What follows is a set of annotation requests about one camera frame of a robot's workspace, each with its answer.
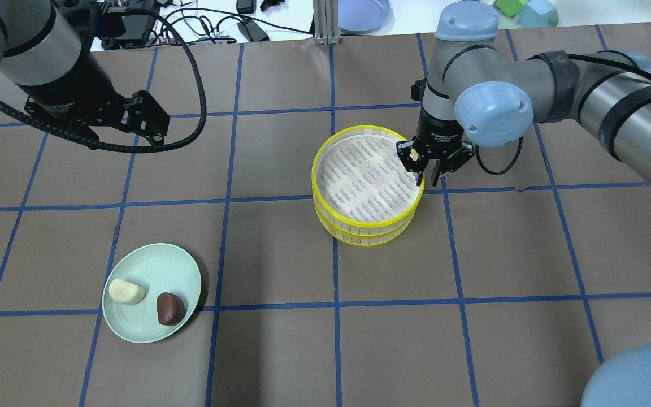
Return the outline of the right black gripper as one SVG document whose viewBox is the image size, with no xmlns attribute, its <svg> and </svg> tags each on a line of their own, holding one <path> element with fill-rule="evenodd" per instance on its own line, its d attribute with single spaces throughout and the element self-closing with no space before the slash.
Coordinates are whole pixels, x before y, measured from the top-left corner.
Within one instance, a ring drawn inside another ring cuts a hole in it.
<svg viewBox="0 0 651 407">
<path fill-rule="evenodd" d="M 427 165 L 436 162 L 429 170 L 429 185 L 437 187 L 441 175 L 457 172 L 475 157 L 473 145 L 462 137 L 463 127 L 457 121 L 437 118 L 422 106 L 414 137 L 396 143 L 396 157 L 406 172 L 414 174 L 418 187 L 423 185 Z"/>
</svg>

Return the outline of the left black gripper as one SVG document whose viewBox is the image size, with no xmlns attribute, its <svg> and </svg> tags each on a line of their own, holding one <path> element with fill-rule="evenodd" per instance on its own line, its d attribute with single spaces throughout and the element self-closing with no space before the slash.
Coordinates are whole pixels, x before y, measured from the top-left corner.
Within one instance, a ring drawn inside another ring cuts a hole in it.
<svg viewBox="0 0 651 407">
<path fill-rule="evenodd" d="M 25 111 L 31 118 L 45 123 L 47 132 L 91 150 L 170 150 L 165 137 L 170 127 L 170 116 L 147 91 L 137 91 L 130 98 L 117 96 L 96 108 L 83 118 L 58 118 L 44 106 L 28 98 Z M 102 142 L 94 127 L 109 127 L 119 132 L 142 137 L 147 146 L 122 146 Z"/>
</svg>

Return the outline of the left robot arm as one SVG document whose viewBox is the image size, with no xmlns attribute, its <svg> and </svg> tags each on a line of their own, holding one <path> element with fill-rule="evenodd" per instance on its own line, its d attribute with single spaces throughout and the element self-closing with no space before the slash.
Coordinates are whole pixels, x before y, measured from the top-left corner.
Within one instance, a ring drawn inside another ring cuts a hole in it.
<svg viewBox="0 0 651 407">
<path fill-rule="evenodd" d="M 92 150 L 175 149 L 170 117 L 147 91 L 118 93 L 91 53 L 140 10 L 99 1 L 0 1 L 0 112 Z"/>
</svg>

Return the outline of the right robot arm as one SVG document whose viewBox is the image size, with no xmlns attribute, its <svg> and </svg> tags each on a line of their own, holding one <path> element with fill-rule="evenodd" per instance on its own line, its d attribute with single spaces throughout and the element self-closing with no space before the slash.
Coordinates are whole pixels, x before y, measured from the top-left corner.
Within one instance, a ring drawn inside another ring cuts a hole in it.
<svg viewBox="0 0 651 407">
<path fill-rule="evenodd" d="M 436 184 L 479 149 L 520 139 L 536 123 L 576 121 L 608 154 L 651 184 L 651 66 L 639 52 L 540 53 L 509 62 L 494 46 L 498 11 L 481 2 L 441 12 L 427 77 L 413 85 L 418 129 L 396 144 L 416 183 Z"/>
</svg>

